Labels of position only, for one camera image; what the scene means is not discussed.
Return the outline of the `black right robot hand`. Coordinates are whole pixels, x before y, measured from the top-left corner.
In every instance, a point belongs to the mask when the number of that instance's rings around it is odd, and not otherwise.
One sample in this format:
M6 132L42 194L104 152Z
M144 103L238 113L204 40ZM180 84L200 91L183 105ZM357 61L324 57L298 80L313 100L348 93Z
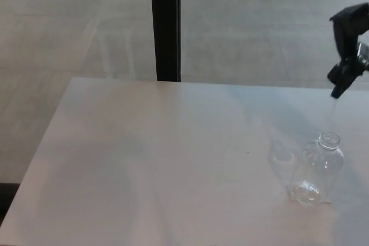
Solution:
M345 7L329 19L341 60L356 56L358 37L368 31L368 2Z

